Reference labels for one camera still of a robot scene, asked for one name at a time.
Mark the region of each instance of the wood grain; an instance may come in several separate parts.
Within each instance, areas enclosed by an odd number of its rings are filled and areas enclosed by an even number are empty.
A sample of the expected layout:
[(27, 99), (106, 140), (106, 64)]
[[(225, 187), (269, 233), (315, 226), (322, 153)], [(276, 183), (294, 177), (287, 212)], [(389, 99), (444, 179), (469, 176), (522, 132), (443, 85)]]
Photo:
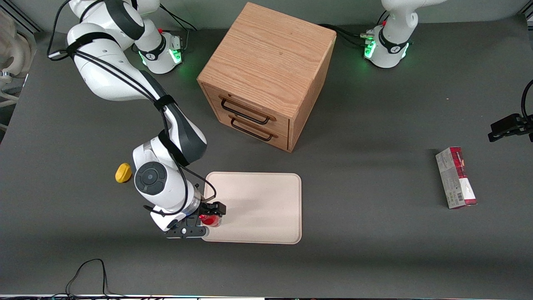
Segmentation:
[[(244, 128), (248, 131), (251, 131), (253, 133), (255, 133), (256, 135), (259, 135), (260, 137), (264, 137), (264, 138), (268, 138), (270, 135), (272, 135), (272, 138), (270, 139), (270, 141), (263, 141), (264, 143), (267, 143), (269, 145), (272, 145), (276, 148), (280, 148), (282, 150), (285, 150), (285, 151), (288, 151), (288, 137), (287, 136), (284, 136), (284, 135), (279, 135), (277, 133), (274, 133), (274, 132), (269, 132), (267, 130), (264, 130), (264, 129), (260, 129), (257, 127), (257, 124), (254, 124), (254, 123), (251, 123), (251, 122), (248, 122), (242, 118), (239, 118), (239, 117), (235, 117), (235, 116), (232, 116), (232, 115), (224, 115), (224, 116), (221, 116), (221, 123), (224, 124), (224, 125), (227, 125), (229, 127), (232, 127), (234, 128), (233, 126), (231, 126), (231, 120), (232, 119), (235, 119), (236, 122), (235, 124), (241, 128)], [(251, 135), (248, 135), (246, 133), (243, 132), (244, 135), (247, 135), (251, 138), (255, 138), (254, 136), (251, 136)]]
[(322, 91), (322, 87), (324, 86), (324, 82), (326, 81), (326, 75), (328, 73), (329, 62), (331, 61), (334, 45), (335, 40), (331, 42), (329, 50), (324, 56), (324, 60), (321, 64), (321, 67), (317, 71), (317, 74), (308, 89), (308, 93), (305, 96), (305, 100), (302, 102), (302, 106), (300, 106), (300, 109), (298, 110), (298, 115), (296, 116), (296, 118), (294, 118), (292, 126), (289, 129), (289, 152), (292, 152), (294, 147), (296, 146), (296, 142), (298, 141), (300, 134), (302, 133), (303, 127), (307, 122), (307, 119), (309, 118), (309, 114), (311, 114), (311, 110), (313, 109), (313, 106), (317, 101), (320, 92)]
[[(219, 121), (232, 118), (292, 152), (324, 85), (336, 34), (248, 3), (197, 80)], [(264, 120), (260, 125), (223, 109)]]
[(335, 36), (248, 3), (198, 80), (294, 118)]

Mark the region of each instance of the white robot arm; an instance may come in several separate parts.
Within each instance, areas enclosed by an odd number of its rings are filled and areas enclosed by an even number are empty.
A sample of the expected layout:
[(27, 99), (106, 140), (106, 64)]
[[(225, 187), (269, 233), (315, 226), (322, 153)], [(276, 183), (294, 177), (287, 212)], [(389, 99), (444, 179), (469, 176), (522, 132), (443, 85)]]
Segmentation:
[[(148, 13), (159, 1), (138, 0), (137, 4), (138, 9), (148, 7)], [(73, 0), (70, 5), (83, 21), (68, 32), (68, 47), (50, 57), (70, 56), (87, 86), (103, 99), (148, 99), (154, 103), (165, 130), (133, 151), (135, 188), (155, 205), (145, 208), (163, 232), (177, 233), (174, 238), (205, 236), (208, 229), (201, 226), (198, 216), (224, 215), (225, 206), (206, 203), (209, 199), (185, 179), (182, 168), (204, 155), (207, 141), (159, 83), (148, 72), (134, 68), (123, 53), (135, 42), (155, 56), (153, 60), (146, 56), (150, 70), (166, 70), (175, 66), (172, 52), (165, 51), (167, 38), (172, 36), (162, 35), (149, 19), (141, 18), (129, 1)]]
[(159, 8), (159, 0), (72, 0), (69, 5), (80, 23), (101, 26), (122, 50), (135, 43), (151, 72), (168, 73), (181, 63), (180, 38), (160, 33), (150, 19), (143, 17)]
[(381, 0), (389, 11), (386, 25), (367, 30), (365, 58), (381, 68), (392, 68), (405, 57), (409, 38), (418, 25), (420, 7), (436, 5), (447, 0)]

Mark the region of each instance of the black metal handle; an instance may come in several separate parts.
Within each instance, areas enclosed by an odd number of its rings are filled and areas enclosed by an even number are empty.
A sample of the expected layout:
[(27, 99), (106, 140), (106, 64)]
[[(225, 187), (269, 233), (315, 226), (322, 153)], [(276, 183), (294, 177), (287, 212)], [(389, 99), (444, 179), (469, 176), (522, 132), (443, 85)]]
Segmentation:
[(239, 126), (235, 125), (235, 118), (231, 118), (231, 126), (233, 126), (233, 128), (235, 128), (237, 130), (240, 130), (240, 131), (242, 131), (244, 133), (247, 133), (247, 134), (253, 136), (254, 138), (258, 138), (258, 139), (260, 139), (262, 141), (270, 141), (272, 139), (272, 136), (273, 136), (272, 134), (270, 134), (268, 136), (268, 138), (264, 138), (262, 136), (258, 136), (258, 135), (256, 135), (255, 133), (253, 133), (251, 131), (248, 131), (248, 130), (242, 128), (242, 127), (239, 127)]
[(226, 102), (227, 102), (226, 99), (222, 99), (222, 103), (221, 103), (222, 108), (224, 108), (225, 110), (227, 110), (229, 112), (232, 112), (232, 113), (234, 113), (234, 114), (236, 114), (238, 116), (241, 116), (241, 117), (243, 117), (243, 118), (245, 118), (247, 120), (250, 120), (250, 121), (252, 121), (254, 123), (257, 123), (259, 125), (265, 125), (270, 120), (270, 117), (267, 117), (264, 121), (259, 121), (258, 119), (254, 119), (254, 118), (252, 118), (250, 116), (247, 116), (247, 115), (245, 115), (243, 113), (240, 113), (240, 112), (236, 111), (235, 109), (232, 109), (232, 108), (229, 108), (227, 106), (224, 106), (224, 103), (226, 103)]

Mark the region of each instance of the table surface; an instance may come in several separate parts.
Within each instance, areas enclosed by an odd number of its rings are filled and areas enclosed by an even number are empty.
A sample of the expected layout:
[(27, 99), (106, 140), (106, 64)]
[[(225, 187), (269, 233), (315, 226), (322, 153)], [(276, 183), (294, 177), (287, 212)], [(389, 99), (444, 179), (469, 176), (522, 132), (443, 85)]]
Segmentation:
[[(133, 183), (114, 180), (161, 130), (158, 112), (96, 97), (72, 61), (46, 59), (38, 36), (0, 146), (0, 293), (59, 293), (99, 257), (111, 289), (125, 294), (533, 297), (533, 145), (487, 138), (491, 123), (520, 111), (533, 76), (524, 17), (422, 24), (406, 59), (387, 70), (339, 38), (292, 154), (211, 111), (196, 77), (224, 33), (192, 32), (184, 64), (155, 78), (209, 142), (192, 170), (302, 178), (300, 243), (164, 239)], [(463, 147), (475, 207), (447, 208), (434, 155), (449, 146)], [(99, 293), (100, 267), (78, 280), (74, 293)]]

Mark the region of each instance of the red and white box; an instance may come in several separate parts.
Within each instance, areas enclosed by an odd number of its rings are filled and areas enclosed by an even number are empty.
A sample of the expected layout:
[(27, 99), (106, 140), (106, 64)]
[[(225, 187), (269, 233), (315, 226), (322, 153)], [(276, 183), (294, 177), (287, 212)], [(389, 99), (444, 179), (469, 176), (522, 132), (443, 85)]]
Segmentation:
[(478, 204), (465, 173), (465, 161), (461, 147), (450, 147), (435, 157), (439, 164), (448, 207), (458, 209)]

